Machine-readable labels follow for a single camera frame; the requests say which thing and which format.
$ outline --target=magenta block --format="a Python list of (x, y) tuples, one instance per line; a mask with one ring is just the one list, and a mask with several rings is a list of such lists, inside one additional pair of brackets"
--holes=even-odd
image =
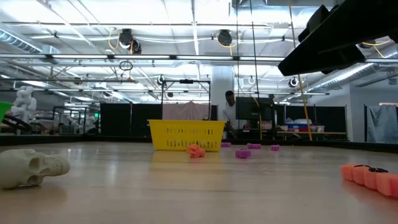
[(245, 158), (251, 156), (251, 151), (246, 150), (246, 149), (238, 149), (235, 151), (235, 156), (237, 158), (245, 159)]
[(260, 149), (260, 148), (261, 148), (261, 144), (248, 143), (248, 149)]
[(271, 146), (272, 151), (279, 151), (279, 145), (272, 145)]
[(221, 147), (231, 147), (232, 144), (230, 142), (222, 142)]

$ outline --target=green object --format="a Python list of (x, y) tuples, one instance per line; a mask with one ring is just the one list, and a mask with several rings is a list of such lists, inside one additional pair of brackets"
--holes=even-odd
[(11, 106), (12, 103), (0, 102), (0, 121), (2, 121), (2, 118), (4, 117), (6, 112), (11, 108)]

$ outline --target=computer monitor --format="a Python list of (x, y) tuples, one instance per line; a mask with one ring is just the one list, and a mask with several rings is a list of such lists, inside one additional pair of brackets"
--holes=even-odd
[(271, 105), (274, 100), (271, 98), (256, 99), (259, 103), (257, 105), (253, 97), (237, 97), (236, 98), (236, 119), (245, 120), (259, 120), (259, 113), (261, 112), (261, 119), (272, 120)]

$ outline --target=floor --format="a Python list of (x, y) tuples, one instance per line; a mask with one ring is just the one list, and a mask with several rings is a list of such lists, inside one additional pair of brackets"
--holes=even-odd
[(250, 159), (221, 149), (202, 159), (151, 144), (79, 142), (35, 149), (71, 170), (40, 187), (0, 190), (0, 223), (397, 223), (398, 200), (343, 182), (339, 166), (398, 172), (398, 155), (321, 147), (267, 147)]

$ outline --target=white pillar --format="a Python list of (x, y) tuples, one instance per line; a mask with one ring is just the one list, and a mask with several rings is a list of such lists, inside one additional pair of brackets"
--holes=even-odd
[(211, 104), (218, 105), (218, 120), (223, 119), (226, 107), (225, 92), (234, 91), (234, 71), (232, 66), (215, 66), (211, 75)]

